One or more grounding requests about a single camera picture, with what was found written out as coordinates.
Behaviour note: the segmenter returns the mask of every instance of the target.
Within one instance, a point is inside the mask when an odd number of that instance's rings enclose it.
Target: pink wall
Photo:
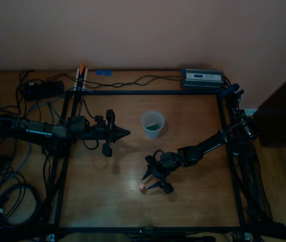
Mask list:
[[[256,108],[286,80],[286,0],[0,1],[0,70],[221,69]]]

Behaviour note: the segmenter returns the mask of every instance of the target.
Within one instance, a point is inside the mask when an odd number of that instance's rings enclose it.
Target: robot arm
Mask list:
[[[60,125],[50,125],[30,121],[25,118],[14,117],[12,115],[0,115],[0,138],[13,137],[28,141],[41,146],[53,146],[55,139],[65,139],[74,143],[77,138],[80,140],[105,140],[103,154],[106,157],[112,156],[111,142],[130,134],[130,131],[119,128],[115,125],[115,114],[113,110],[107,110],[106,121],[103,116],[95,116],[96,124],[90,126],[89,121],[84,116],[70,118]]]
[[[158,150],[153,156],[147,156],[146,161],[148,163],[148,170],[142,179],[145,179],[150,175],[160,179],[160,181],[150,186],[148,189],[160,187],[166,194],[173,192],[174,189],[170,183],[166,182],[166,177],[179,167],[196,165],[198,161],[203,158],[204,154],[230,142],[232,129],[238,129],[240,134],[244,137],[245,142],[254,141],[258,135],[253,120],[251,118],[243,117],[237,124],[219,130],[214,136],[211,136],[209,139],[198,145],[180,148],[177,150],[177,153],[164,153],[162,150]],[[162,155],[160,160],[157,161],[156,154],[159,152],[162,152]]]

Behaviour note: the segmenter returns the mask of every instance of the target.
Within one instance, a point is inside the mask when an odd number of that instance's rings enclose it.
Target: wooden table surface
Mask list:
[[[34,72],[26,80],[46,79],[60,72]],[[97,76],[89,72],[87,80],[99,83],[132,82],[143,75],[179,75],[178,72],[113,72],[112,76]],[[65,89],[72,81],[62,78]],[[15,103],[14,91],[19,72],[0,72],[0,106]],[[99,88],[98,90],[180,90],[179,82],[156,80],[147,86]],[[127,226],[238,226],[236,203],[224,146],[206,154],[198,165],[176,170],[167,179],[174,192],[165,195],[160,189],[142,194],[138,190],[147,164],[145,157],[162,149],[196,145],[214,135],[220,128],[216,98],[213,95],[123,95],[85,96],[92,115],[105,116],[113,109],[116,125],[131,134],[112,144],[113,157],[106,158],[102,146],[87,150],[82,142],[72,145],[67,172],[60,226],[62,227],[127,227]],[[54,104],[61,112],[63,100]],[[166,125],[157,139],[145,136],[140,118],[148,110],[162,113]],[[41,107],[42,122],[50,121],[48,107]],[[85,109],[82,114],[93,124]],[[34,110],[31,120],[39,119]],[[28,151],[28,144],[18,142],[14,167],[18,167]],[[44,156],[41,148],[32,145],[31,155],[21,169],[27,183],[34,185],[45,198],[42,178]],[[17,214],[34,208],[30,194]]]

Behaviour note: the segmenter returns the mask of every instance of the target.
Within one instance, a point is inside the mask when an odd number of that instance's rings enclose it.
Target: small pink block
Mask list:
[[[140,191],[143,191],[145,189],[145,184],[141,183],[138,188]]]

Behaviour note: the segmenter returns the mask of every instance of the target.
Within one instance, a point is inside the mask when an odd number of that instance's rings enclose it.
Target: black power brick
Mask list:
[[[24,98],[26,101],[35,101],[43,98],[57,97],[64,93],[63,82],[51,82],[37,84],[35,82],[26,83],[24,88]]]

